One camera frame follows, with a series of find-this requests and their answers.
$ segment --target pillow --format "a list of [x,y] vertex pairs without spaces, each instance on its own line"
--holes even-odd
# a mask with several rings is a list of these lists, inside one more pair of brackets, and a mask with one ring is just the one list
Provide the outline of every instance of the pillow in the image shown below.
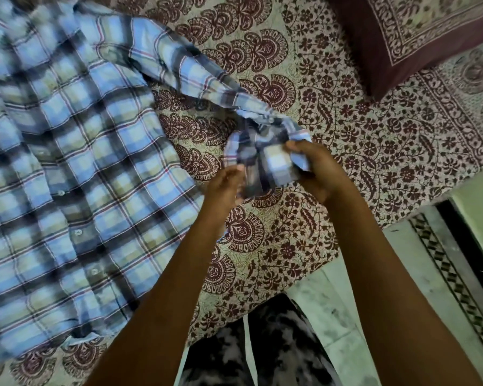
[[377,100],[420,69],[483,43],[483,0],[328,1]]

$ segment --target blue plaid shirt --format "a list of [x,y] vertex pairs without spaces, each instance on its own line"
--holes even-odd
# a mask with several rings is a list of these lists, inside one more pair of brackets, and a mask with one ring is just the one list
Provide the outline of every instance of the blue plaid shirt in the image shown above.
[[253,167],[248,193],[307,169],[276,146],[308,134],[164,25],[0,0],[0,361],[118,332],[193,223],[144,76],[237,111],[225,157]]

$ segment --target leg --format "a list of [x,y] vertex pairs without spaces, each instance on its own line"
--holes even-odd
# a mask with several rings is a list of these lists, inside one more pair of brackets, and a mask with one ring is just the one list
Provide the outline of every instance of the leg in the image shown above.
[[258,386],[340,386],[328,355],[304,313],[279,294],[249,314]]
[[254,386],[245,360],[243,319],[193,344],[179,386]]

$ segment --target person's right hand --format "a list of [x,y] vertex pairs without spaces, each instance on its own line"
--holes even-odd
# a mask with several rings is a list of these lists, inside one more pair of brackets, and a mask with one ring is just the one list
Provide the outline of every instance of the person's right hand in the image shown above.
[[341,185],[350,182],[340,164],[320,143],[290,140],[286,142],[286,148],[302,153],[308,159],[312,172],[303,172],[299,183],[320,203],[324,204]]

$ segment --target hand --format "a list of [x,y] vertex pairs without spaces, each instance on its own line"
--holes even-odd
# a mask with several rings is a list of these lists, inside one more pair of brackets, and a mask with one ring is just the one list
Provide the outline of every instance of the hand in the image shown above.
[[223,235],[224,222],[229,212],[243,201],[243,198],[238,196],[244,182],[244,165],[238,164],[220,169],[207,185],[204,202],[197,220],[220,227],[221,235]]
[[350,182],[340,164],[320,143],[290,140],[286,142],[286,148],[302,153],[308,159],[312,172],[303,172],[299,183],[320,203],[324,204],[341,184]]

